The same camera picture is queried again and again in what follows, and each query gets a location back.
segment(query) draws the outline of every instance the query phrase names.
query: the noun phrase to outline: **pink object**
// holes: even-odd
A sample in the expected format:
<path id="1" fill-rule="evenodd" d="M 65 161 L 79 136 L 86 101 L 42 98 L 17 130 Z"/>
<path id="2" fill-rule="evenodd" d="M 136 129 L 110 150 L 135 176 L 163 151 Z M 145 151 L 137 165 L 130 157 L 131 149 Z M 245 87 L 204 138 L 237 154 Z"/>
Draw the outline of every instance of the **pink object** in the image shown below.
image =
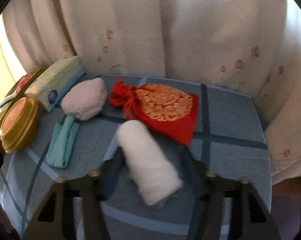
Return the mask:
<path id="1" fill-rule="evenodd" d="M 99 114 L 107 99 L 105 83 L 101 78 L 87 80 L 74 86 L 61 102 L 65 114 L 79 120 L 88 120 Z"/>
<path id="2" fill-rule="evenodd" d="M 17 88 L 16 88 L 16 94 L 19 93 L 19 91 L 26 85 L 26 83 L 33 77 L 33 74 L 32 73 L 29 73 L 25 76 L 22 76 L 20 78 L 20 80 L 18 81 L 18 85 L 17 85 Z"/>

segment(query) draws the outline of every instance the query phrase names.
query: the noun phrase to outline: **red drawstring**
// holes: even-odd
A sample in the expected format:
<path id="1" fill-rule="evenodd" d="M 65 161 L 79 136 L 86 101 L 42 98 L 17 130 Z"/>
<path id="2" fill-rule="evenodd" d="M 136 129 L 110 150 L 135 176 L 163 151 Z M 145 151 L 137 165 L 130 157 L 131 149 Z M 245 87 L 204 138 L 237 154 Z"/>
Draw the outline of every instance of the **red drawstring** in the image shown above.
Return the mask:
<path id="1" fill-rule="evenodd" d="M 118 78 L 118 83 L 113 87 L 110 96 L 110 104 L 114 107 L 123 106 L 124 117 L 128 120 L 133 120 L 134 117 L 129 113 L 132 107 L 135 105 L 134 92 L 136 87 L 125 86 L 121 77 Z"/>

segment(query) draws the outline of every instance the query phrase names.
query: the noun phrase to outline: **dark blue stripe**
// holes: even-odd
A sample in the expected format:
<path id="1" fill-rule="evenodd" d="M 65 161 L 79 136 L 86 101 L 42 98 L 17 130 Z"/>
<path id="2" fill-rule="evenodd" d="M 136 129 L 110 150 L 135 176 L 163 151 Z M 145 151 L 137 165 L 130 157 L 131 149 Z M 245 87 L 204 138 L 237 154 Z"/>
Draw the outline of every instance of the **dark blue stripe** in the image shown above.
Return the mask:
<path id="1" fill-rule="evenodd" d="M 60 122 L 60 124 L 64 123 L 66 117 L 67 116 L 64 115 L 64 117 L 63 117 L 62 121 Z M 31 194 L 33 192 L 35 180 L 36 180 L 37 174 L 40 171 L 40 167 L 42 166 L 42 163 L 44 162 L 44 159 L 46 158 L 46 155 L 47 155 L 47 152 L 48 152 L 48 149 L 49 149 L 49 144 L 50 144 L 50 140 L 49 140 L 49 142 L 48 142 L 48 144 L 47 144 L 47 146 L 46 146 L 43 154 L 41 155 L 41 157 L 39 159 L 39 162 L 37 163 L 37 166 L 35 168 L 35 171 L 33 173 L 33 176 L 32 176 L 32 179 L 31 179 L 28 191 L 27 191 L 26 200 L 25 200 L 25 207 L 24 207 L 23 217 L 22 217 L 22 221 L 21 221 L 21 230 L 20 230 L 20 233 L 22 235 L 24 234 L 24 231 L 25 231 L 25 223 L 26 223 L 26 219 L 27 219 L 27 210 L 28 210 L 28 205 L 29 205 Z"/>
<path id="2" fill-rule="evenodd" d="M 209 170 L 209 160 L 210 160 L 210 148 L 211 148 L 211 140 L 203 137 L 201 161 L 206 165 L 208 170 Z"/>
<path id="3" fill-rule="evenodd" d="M 195 199 L 193 214 L 190 219 L 189 230 L 188 230 L 186 240 L 195 239 L 196 231 L 198 229 L 199 221 L 201 219 L 202 212 L 203 212 L 203 205 L 204 203 L 202 201 Z"/>
<path id="4" fill-rule="evenodd" d="M 8 193 L 9 193 L 9 195 L 11 196 L 11 199 L 12 199 L 12 202 L 14 203 L 15 208 L 17 209 L 18 213 L 19 213 L 21 216 L 23 216 L 23 212 L 22 212 L 21 208 L 19 207 L 19 205 L 17 204 L 17 202 L 15 201 L 15 199 L 14 199 L 13 196 L 12 196 L 12 192 L 11 192 L 11 190 L 10 190 L 10 188 L 9 188 L 9 185 L 8 185 L 6 179 L 5 179 L 5 176 L 4 176 L 3 172 L 2 172 L 2 170 L 0 170 L 0 175 L 1 175 L 2 178 L 3 178 L 3 181 L 4 181 L 5 185 L 6 185 L 7 191 L 8 191 Z"/>
<path id="5" fill-rule="evenodd" d="M 237 138 L 221 136 L 221 135 L 214 135 L 214 134 L 207 136 L 207 139 L 209 139 L 212 142 L 233 144 L 233 145 L 238 145 L 243 147 L 251 147 L 251 148 L 267 150 L 267 145 L 263 142 L 254 142 L 254 141 L 237 139 Z"/>
<path id="6" fill-rule="evenodd" d="M 109 122 L 118 123 L 118 124 L 122 124 L 127 121 L 127 119 L 125 119 L 123 117 L 116 117 L 116 116 L 105 115 L 105 114 L 97 115 L 97 118 L 100 118 L 102 120 L 106 120 Z M 206 141 L 220 142 L 220 143 L 225 143 L 225 144 L 233 144 L 233 145 L 238 145 L 238 146 L 243 146 L 243 147 L 259 148 L 259 149 L 267 150 L 267 145 L 263 142 L 254 142 L 254 141 L 227 137 L 227 136 L 221 136 L 221 135 L 214 135 L 214 134 L 204 134 L 202 132 L 197 132 L 197 131 L 194 131 L 193 138 L 200 139 L 200 140 L 205 139 Z"/>
<path id="7" fill-rule="evenodd" d="M 123 117 L 116 117 L 116 116 L 105 115 L 105 114 L 97 115 L 97 117 L 102 120 L 105 120 L 105 121 L 119 123 L 119 124 L 122 124 L 122 123 L 128 121 L 126 118 L 123 118 Z"/>
<path id="8" fill-rule="evenodd" d="M 205 139 L 206 136 L 210 136 L 210 125 L 209 125 L 209 106 L 208 106 L 208 96 L 207 87 L 202 84 L 202 120 L 203 120 L 203 134 L 202 134 L 202 158 L 201 161 L 205 163 L 206 167 L 209 169 L 209 159 L 210 159 L 210 141 Z"/>
<path id="9" fill-rule="evenodd" d="M 204 84 L 202 84 L 202 115 L 203 133 L 204 135 L 210 135 L 208 95 L 207 87 Z"/>

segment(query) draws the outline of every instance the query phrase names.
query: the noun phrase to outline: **white fabric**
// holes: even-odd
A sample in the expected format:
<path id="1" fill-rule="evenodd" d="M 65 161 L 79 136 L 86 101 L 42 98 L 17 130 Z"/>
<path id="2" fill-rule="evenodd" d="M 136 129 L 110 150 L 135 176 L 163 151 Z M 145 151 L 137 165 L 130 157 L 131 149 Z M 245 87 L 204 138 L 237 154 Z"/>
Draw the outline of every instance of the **white fabric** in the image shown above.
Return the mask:
<path id="1" fill-rule="evenodd" d="M 270 140 L 280 121 L 272 121 L 300 82 L 301 10 L 293 0 L 12 0 L 3 19 L 27 72 L 76 53 L 92 74 L 164 76 L 249 93 L 271 124 L 266 137 L 278 159 L 281 143 Z M 289 134 L 288 123 L 276 129 Z"/>
<path id="2" fill-rule="evenodd" d="M 0 101 L 0 111 L 5 111 L 8 106 L 9 103 L 7 103 L 8 101 L 12 101 L 15 97 L 16 97 L 16 93 L 12 93 L 11 95 L 5 97 L 3 100 Z"/>
<path id="3" fill-rule="evenodd" d="M 132 178 L 148 206 L 181 188 L 182 181 L 175 167 L 142 122 L 131 120 L 123 123 L 118 128 L 117 139 Z"/>
<path id="4" fill-rule="evenodd" d="M 301 176 L 301 62 L 295 71 L 298 82 L 265 132 L 272 153 L 273 184 Z"/>

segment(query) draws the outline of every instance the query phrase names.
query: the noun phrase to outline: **tissue box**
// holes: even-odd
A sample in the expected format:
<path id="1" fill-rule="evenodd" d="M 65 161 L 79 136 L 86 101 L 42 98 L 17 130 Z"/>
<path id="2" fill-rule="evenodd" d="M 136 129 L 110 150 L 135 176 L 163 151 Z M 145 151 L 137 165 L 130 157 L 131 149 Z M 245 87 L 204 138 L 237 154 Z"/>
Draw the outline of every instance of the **tissue box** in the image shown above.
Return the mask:
<path id="1" fill-rule="evenodd" d="M 84 73 L 79 56 L 57 61 L 34 81 L 25 96 L 36 99 L 50 112 Z"/>

